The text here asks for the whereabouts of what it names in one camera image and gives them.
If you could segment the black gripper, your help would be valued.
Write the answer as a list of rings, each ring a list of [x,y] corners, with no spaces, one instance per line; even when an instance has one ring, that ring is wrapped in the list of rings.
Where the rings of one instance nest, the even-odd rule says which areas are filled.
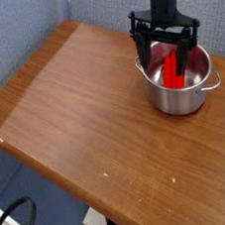
[[[151,60],[151,41],[176,44],[176,74],[184,75],[189,49],[197,44],[199,20],[180,13],[176,0],[150,0],[147,11],[132,11],[131,37],[143,69]]]

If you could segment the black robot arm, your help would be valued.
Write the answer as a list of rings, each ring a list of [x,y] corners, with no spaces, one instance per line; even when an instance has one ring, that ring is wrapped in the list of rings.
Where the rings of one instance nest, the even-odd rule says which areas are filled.
[[[176,0],[150,0],[147,11],[132,11],[130,34],[137,47],[143,69],[151,61],[151,41],[177,45],[176,75],[184,74],[188,53],[198,44],[197,30],[200,22],[185,16],[176,9]]]

